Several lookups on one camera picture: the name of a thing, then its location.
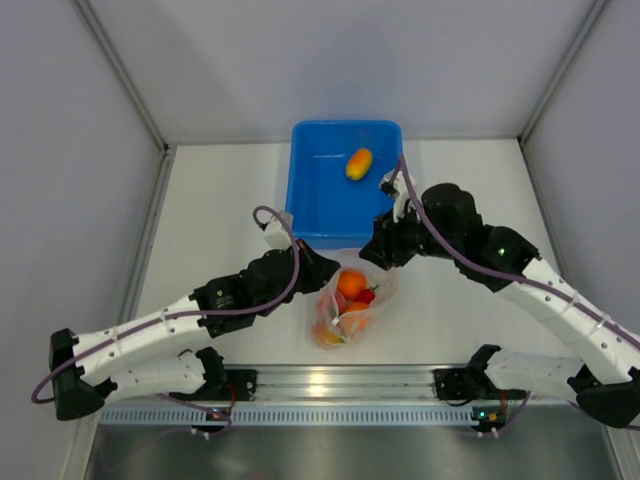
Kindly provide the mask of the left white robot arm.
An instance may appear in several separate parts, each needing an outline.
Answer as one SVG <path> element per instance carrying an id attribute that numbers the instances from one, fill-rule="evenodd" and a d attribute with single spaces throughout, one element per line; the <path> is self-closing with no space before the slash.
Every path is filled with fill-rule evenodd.
<path id="1" fill-rule="evenodd" d="M 131 397 L 167 395 L 181 402 L 219 397 L 229 380 L 214 339 L 252 326 L 297 294 L 318 292 L 339 268 L 338 261 L 299 240 L 208 281 L 156 313 L 103 331 L 52 334 L 49 368 L 57 420 L 80 419 Z"/>

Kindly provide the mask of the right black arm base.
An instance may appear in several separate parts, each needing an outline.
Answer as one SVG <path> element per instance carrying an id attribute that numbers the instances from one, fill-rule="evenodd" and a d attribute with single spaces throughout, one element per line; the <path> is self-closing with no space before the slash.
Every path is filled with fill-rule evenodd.
<path id="1" fill-rule="evenodd" d="M 440 400 L 472 401 L 484 398 L 488 392 L 485 378 L 467 367 L 436 369 L 433 376 Z"/>

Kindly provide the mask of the red fake chili pepper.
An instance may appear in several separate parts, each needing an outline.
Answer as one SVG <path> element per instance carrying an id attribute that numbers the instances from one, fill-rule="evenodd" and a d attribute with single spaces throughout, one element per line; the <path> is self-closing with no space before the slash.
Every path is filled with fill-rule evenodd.
<path id="1" fill-rule="evenodd" d="M 373 287 L 361 290 L 358 296 L 355 298 L 355 302 L 370 305 L 376 299 L 377 289 L 378 286 L 375 285 Z"/>

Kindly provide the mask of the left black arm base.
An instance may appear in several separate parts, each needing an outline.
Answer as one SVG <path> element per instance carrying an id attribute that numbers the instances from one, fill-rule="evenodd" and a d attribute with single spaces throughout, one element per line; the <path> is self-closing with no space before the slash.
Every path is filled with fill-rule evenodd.
<path id="1" fill-rule="evenodd" d="M 227 369 L 223 377 L 207 379 L 198 391 L 203 401 L 252 401 L 257 390 L 258 372 L 255 369 Z"/>

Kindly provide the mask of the clear zip top bag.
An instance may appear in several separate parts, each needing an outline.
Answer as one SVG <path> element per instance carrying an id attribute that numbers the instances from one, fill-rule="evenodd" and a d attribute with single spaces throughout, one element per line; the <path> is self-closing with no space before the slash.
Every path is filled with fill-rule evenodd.
<path id="1" fill-rule="evenodd" d="M 340 263 L 341 268 L 330 282 L 313 296 L 307 311 L 307 319 L 310 324 L 310 333 L 315 323 L 328 324 L 333 333 L 340 335 L 346 341 L 345 344 L 334 347 L 339 348 L 357 340 L 383 316 L 398 291 L 398 278 L 395 272 L 382 270 L 360 259 L 357 249 L 340 250 L 334 258 Z M 378 286 L 376 299 L 370 305 L 347 300 L 336 290 L 339 274 L 345 269 L 361 271 L 367 278 L 367 288 Z"/>

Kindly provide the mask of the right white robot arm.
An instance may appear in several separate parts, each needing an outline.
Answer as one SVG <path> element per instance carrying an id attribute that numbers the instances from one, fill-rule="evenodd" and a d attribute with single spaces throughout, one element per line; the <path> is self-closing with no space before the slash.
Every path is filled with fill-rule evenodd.
<path id="1" fill-rule="evenodd" d="M 571 402 L 609 427 L 635 427 L 638 335 L 585 300 L 522 235 L 484 223 L 473 196 L 459 186 L 427 189 L 421 209 L 399 182 L 384 180 L 380 188 L 394 207 L 375 218 L 362 259 L 384 270 L 416 256 L 450 260 L 464 277 L 527 312 L 572 353 L 560 358 L 483 345 L 461 370 L 472 398 L 527 391 Z"/>

